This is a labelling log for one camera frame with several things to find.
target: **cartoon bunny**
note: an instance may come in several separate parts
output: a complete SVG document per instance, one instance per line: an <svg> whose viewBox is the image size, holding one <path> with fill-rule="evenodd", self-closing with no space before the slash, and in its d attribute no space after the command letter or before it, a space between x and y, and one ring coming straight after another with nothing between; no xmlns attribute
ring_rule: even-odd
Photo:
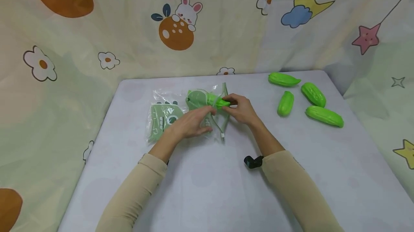
<svg viewBox="0 0 414 232"><path fill-rule="evenodd" d="M190 5L190 0L181 0L181 4L175 10L175 14L172 15L172 19L175 22L179 22L180 19L188 23L188 29L190 31L196 30L197 14L203 9L201 3L195 3Z"/></svg>

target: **pink star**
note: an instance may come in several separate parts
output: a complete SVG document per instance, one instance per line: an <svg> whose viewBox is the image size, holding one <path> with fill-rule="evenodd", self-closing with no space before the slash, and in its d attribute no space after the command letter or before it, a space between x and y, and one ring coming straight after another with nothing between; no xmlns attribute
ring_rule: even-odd
<svg viewBox="0 0 414 232"><path fill-rule="evenodd" d="M352 45L360 46L361 54L365 54L369 47L377 46L380 40L378 39L377 33L381 24L375 25L373 28L367 28L364 26L359 27L359 37L352 42Z"/></svg>

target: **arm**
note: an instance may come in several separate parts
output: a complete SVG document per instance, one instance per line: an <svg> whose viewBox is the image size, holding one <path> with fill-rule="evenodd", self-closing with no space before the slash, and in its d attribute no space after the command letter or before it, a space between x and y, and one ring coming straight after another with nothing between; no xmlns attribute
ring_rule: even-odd
<svg viewBox="0 0 414 232"><path fill-rule="evenodd" d="M216 111L211 106L192 110L166 129L160 140L145 154L118 188L104 209L96 232L131 232L148 199L163 180L170 156L186 137L211 131L200 128L204 117Z"/></svg>
<svg viewBox="0 0 414 232"><path fill-rule="evenodd" d="M179 140L167 129L118 188L106 206L96 232L130 232L148 199L167 172L166 162Z"/></svg>
<svg viewBox="0 0 414 232"><path fill-rule="evenodd" d="M286 199L304 232L343 232L316 184L289 151L266 128L250 101L240 95L228 95L236 108L223 107L253 133L264 156L262 169L273 188Z"/></svg>

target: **hand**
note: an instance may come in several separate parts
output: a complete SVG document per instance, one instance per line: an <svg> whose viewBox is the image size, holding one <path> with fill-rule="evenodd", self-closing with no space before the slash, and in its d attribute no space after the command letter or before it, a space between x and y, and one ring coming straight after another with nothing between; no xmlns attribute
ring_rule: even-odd
<svg viewBox="0 0 414 232"><path fill-rule="evenodd" d="M172 133L176 134L180 140L210 132L213 130L212 127L200 127L200 123L209 113L216 115L216 109L212 106L204 106L195 110L190 110L176 120L167 131L171 129Z"/></svg>
<svg viewBox="0 0 414 232"><path fill-rule="evenodd" d="M231 94L223 97L224 101L229 101L230 105L237 105L235 108L222 107L222 109L228 114L232 115L240 123L247 124L248 126L259 120L256 112L253 109L250 100L244 96Z"/></svg>

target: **table surface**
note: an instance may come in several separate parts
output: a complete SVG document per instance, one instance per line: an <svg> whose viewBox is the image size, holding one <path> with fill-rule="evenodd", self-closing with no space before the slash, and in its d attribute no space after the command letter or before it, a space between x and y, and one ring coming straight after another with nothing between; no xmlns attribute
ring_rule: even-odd
<svg viewBox="0 0 414 232"><path fill-rule="evenodd" d="M308 118L309 102L300 86L272 85L268 74L122 81L59 231L94 231L123 179L150 150L145 127L153 90L182 93L222 82L229 93L250 98L272 134L316 182L345 231L414 231L413 202L327 74L290 74L316 84L327 98L326 108L343 116L344 128ZM294 94L295 103L289 117L281 118L276 108L285 90ZM301 231L262 171L246 168L247 155L259 155L253 136L234 121L225 143L197 138L181 144L134 231Z"/></svg>

